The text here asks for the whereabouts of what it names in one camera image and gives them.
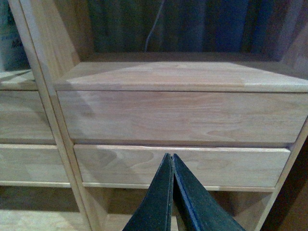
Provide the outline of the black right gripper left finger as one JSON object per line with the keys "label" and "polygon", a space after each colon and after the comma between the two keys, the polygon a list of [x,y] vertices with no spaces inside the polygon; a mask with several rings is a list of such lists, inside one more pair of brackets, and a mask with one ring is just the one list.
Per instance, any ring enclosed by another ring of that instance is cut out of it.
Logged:
{"label": "black right gripper left finger", "polygon": [[169,231],[173,205],[174,167],[166,153],[148,191],[127,222],[125,231]]}

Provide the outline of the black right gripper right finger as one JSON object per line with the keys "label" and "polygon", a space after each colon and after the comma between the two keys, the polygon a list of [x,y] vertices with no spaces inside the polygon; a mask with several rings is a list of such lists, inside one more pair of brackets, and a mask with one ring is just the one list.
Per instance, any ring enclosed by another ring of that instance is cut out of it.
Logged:
{"label": "black right gripper right finger", "polygon": [[177,154],[174,164],[173,200],[188,231],[243,231],[205,189]]}

